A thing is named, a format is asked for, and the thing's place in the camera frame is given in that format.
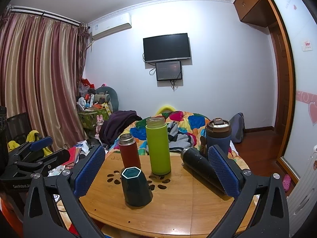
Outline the teal faceted ceramic cup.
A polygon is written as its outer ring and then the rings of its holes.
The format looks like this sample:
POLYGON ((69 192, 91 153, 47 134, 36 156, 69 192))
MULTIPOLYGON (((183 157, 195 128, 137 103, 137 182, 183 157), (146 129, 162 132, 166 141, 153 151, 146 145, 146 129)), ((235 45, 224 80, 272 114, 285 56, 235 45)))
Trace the teal faceted ceramic cup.
POLYGON ((152 191, 141 169, 125 168, 121 173, 125 201, 132 207, 144 207, 153 199, 152 191))

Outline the black thermos lying down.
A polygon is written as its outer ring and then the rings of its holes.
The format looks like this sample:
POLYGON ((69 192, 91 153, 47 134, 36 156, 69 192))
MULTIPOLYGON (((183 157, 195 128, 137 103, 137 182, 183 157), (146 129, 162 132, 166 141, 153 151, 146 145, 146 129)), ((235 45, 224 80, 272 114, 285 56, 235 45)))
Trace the black thermos lying down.
POLYGON ((210 162, 200 154, 199 150, 194 147, 185 148, 180 154, 183 163, 197 173, 200 177, 204 178, 222 193, 225 193, 224 188, 219 181, 215 171, 213 170, 210 162))

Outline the black office chair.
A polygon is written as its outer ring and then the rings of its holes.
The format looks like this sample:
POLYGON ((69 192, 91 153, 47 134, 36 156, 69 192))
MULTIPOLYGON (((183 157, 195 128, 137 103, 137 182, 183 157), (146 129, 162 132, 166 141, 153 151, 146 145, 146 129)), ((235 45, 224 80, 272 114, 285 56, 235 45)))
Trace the black office chair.
POLYGON ((32 127, 26 112, 14 115, 7 119, 7 140, 16 141, 19 145, 26 142, 32 127))

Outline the white radiator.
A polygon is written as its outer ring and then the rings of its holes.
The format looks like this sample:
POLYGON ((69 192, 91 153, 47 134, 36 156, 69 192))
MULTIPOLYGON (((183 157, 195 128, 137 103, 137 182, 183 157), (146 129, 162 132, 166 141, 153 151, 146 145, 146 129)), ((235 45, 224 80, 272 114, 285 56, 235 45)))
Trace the white radiator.
POLYGON ((287 198, 289 237, 293 237, 300 230, 316 204, 316 182, 316 146, 314 146, 304 175, 287 198))

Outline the pink slipper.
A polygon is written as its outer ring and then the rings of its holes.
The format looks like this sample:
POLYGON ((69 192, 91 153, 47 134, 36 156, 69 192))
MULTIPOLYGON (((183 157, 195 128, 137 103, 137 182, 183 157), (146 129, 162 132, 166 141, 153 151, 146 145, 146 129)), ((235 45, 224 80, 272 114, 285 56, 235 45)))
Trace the pink slipper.
POLYGON ((283 181, 282 181, 283 189, 285 192, 289 191, 291 181, 292 181, 292 179, 291 179, 290 175, 286 174, 283 178, 283 181))

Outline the green basket of clutter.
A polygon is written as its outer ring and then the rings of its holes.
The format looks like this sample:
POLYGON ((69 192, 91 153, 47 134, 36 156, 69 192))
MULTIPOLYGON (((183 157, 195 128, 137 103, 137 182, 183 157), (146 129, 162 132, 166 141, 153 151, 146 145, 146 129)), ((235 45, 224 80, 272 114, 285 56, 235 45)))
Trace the green basket of clutter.
POLYGON ((106 84, 95 88, 88 79, 81 79, 78 90, 76 106, 79 119, 84 130, 94 130, 98 121, 107 120, 112 113, 110 93, 106 84))

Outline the dark purple blanket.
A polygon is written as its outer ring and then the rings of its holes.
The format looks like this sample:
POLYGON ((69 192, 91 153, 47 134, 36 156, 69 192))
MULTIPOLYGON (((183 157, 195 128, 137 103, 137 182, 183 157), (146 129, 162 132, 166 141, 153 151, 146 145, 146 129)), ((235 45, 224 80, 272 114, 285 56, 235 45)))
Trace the dark purple blanket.
POLYGON ((114 112, 100 128, 99 138, 101 142, 107 146, 113 145, 126 127, 139 120, 142 118, 134 110, 114 112))

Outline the grey plush cushion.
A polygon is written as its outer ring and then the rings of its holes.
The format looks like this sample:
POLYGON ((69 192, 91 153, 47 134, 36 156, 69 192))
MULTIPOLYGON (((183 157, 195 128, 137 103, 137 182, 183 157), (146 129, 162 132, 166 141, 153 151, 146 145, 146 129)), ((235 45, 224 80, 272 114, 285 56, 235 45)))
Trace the grey plush cushion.
POLYGON ((110 96, 110 102, 112 104, 112 109, 114 112, 117 112, 119 110, 119 101, 118 101, 118 95, 116 91, 111 88, 110 86, 101 86, 96 89, 97 93, 103 92, 108 93, 110 96))

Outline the striped pink gold curtain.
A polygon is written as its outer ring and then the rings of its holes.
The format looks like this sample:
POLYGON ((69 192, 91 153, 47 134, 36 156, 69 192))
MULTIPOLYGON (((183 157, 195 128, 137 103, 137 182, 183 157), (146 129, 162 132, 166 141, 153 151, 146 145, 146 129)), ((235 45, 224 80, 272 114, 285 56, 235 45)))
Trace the striped pink gold curtain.
POLYGON ((1 15, 1 105, 26 113, 31 127, 68 149, 85 138, 76 102, 87 56, 87 24, 1 15))

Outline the grey backpack on floor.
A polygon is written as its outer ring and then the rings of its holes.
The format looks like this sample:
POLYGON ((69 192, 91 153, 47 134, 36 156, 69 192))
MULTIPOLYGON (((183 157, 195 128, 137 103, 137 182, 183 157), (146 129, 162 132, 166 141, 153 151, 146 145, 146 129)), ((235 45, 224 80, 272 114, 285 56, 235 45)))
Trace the grey backpack on floor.
POLYGON ((231 126, 231 141, 232 143, 241 143, 244 136, 244 115, 242 112, 235 114, 229 121, 231 126))

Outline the blue sleeved brown-lid tumbler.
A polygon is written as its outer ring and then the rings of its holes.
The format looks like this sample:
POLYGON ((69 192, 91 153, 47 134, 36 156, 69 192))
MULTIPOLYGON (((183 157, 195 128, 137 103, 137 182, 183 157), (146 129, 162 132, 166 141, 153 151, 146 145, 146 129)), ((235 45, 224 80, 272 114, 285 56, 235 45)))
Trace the blue sleeved brown-lid tumbler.
POLYGON ((229 121, 220 117, 214 118, 202 131, 200 154, 208 158, 208 149, 213 145, 218 145, 224 153, 228 154, 231 134, 232 128, 229 121))

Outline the lime green tall bottle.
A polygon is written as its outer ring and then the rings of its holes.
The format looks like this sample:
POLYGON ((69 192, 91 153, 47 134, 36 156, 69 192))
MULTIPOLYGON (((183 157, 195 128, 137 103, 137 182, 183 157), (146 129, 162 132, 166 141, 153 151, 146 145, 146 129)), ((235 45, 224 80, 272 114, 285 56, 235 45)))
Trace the lime green tall bottle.
POLYGON ((159 176, 170 173, 168 130, 163 117, 146 120, 146 137, 152 173, 159 176))

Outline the small monitor under television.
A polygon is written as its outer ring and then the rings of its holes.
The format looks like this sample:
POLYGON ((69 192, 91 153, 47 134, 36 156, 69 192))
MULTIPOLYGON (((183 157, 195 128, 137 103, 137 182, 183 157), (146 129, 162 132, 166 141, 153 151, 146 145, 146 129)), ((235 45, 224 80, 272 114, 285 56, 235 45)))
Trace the small monitor under television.
POLYGON ((174 81, 182 79, 182 64, 180 61, 156 63, 157 81, 174 81))

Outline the white wall air conditioner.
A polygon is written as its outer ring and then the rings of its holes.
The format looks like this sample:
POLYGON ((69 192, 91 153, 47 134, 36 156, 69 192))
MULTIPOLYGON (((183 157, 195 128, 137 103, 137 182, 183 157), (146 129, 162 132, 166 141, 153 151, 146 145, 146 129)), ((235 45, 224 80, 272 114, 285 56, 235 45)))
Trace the white wall air conditioner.
POLYGON ((92 40, 99 40, 131 28, 131 15, 129 13, 121 14, 93 25, 92 40))

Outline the wall mounted black television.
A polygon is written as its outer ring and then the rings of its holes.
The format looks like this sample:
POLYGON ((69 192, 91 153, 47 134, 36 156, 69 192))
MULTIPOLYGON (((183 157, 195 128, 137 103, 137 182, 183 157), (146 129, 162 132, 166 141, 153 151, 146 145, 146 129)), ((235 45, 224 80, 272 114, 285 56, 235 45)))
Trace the wall mounted black television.
POLYGON ((143 38, 143 53, 146 63, 191 59, 188 34, 178 33, 143 38))

